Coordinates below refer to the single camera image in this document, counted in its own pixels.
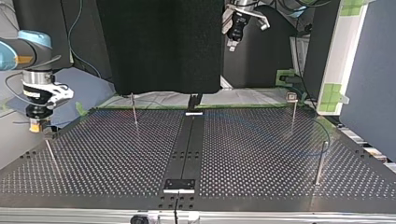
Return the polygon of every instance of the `robotic arm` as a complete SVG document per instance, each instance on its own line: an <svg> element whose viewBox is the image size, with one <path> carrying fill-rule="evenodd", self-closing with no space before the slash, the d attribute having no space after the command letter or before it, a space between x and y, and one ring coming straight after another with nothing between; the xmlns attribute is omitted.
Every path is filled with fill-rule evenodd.
<svg viewBox="0 0 396 224"><path fill-rule="evenodd" d="M18 38L0 38L0 71L23 70L23 94L28 98L26 116L30 131L42 132L53 109L73 98L73 91L55 81L50 37L34 31L19 31Z"/></svg>
<svg viewBox="0 0 396 224"><path fill-rule="evenodd" d="M270 28L267 18L254 8L259 0L235 0L234 4L227 4L223 13L222 32L227 35L227 47L235 51L236 46L242 40L244 28L248 25L251 17L257 19L257 25L262 31Z"/></svg>

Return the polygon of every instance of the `gray wall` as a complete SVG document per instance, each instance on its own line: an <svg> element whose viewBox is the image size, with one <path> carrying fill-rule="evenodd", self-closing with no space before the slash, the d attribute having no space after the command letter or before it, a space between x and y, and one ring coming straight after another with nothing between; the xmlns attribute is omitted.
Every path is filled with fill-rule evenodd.
<svg viewBox="0 0 396 224"><path fill-rule="evenodd" d="M7 11L7 15L15 20L11 11ZM14 37L17 31L9 24L9 22L0 13L0 36ZM15 72L0 72L0 103L3 104L6 99L12 95L6 90L4 79ZM15 77L10 80L10 86L15 91L21 91L20 79ZM27 121L28 119L17 112L8 114L9 110L4 110L0 105L0 169L9 162L18 158L26 150L35 147L42 139L41 134L33 134L28 131L28 125L14 124L14 121Z"/></svg>
<svg viewBox="0 0 396 224"><path fill-rule="evenodd" d="M396 1L368 7L340 120L396 161Z"/></svg>

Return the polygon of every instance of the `white label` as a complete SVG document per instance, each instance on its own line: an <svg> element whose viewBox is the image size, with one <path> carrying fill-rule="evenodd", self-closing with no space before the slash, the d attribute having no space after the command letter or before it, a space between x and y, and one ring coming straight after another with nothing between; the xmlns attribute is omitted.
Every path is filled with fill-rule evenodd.
<svg viewBox="0 0 396 224"><path fill-rule="evenodd" d="M38 92L23 91L23 94L29 97L40 98L40 93Z"/></svg>

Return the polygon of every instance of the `perforated metal surface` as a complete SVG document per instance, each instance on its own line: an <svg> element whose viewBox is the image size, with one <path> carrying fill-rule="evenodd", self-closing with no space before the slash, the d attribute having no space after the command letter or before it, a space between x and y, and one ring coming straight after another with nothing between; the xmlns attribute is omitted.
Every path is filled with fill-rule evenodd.
<svg viewBox="0 0 396 224"><path fill-rule="evenodd" d="M0 192L72 197L156 197L183 120L180 111L99 110L1 179Z"/></svg>
<svg viewBox="0 0 396 224"><path fill-rule="evenodd" d="M320 184L314 185L328 137L313 117L298 109L292 123L291 108L206 110L193 208L315 211L321 206L325 211L367 212L360 209L375 204L370 209L381 212L396 206L395 175L320 119L316 121L328 130L331 146ZM344 201L353 203L348 208ZM381 203L388 208L381 210Z"/></svg>
<svg viewBox="0 0 396 224"><path fill-rule="evenodd" d="M309 196L325 132L285 109L206 111L201 196Z"/></svg>

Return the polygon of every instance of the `metal rod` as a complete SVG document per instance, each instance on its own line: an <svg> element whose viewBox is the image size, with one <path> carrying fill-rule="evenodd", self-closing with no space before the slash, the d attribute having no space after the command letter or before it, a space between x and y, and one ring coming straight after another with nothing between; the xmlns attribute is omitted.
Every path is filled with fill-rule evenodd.
<svg viewBox="0 0 396 224"><path fill-rule="evenodd" d="M318 164L318 172L317 172L317 178L315 179L315 185L319 184L319 180L320 180L320 176L321 176L321 172L323 169L323 162L324 162L324 150L326 150L326 148L329 147L329 142L328 141L324 141L323 145L322 145L322 150L320 151L320 158L319 158L319 164Z"/></svg>
<svg viewBox="0 0 396 224"><path fill-rule="evenodd" d="M136 115L136 108L134 105L134 94L131 93L131 101L132 101L132 110L134 111L134 123L137 124L137 115Z"/></svg>
<svg viewBox="0 0 396 224"><path fill-rule="evenodd" d="M295 118L296 118L297 102L298 102L298 101L296 101L296 102L294 103L293 122L294 122L294 120L295 120Z"/></svg>
<svg viewBox="0 0 396 224"><path fill-rule="evenodd" d="M50 156L52 157L53 160L56 160L55 156L53 155L53 152L52 152L52 147L50 146L50 141L46 140L46 144L47 144L47 148L49 149Z"/></svg>

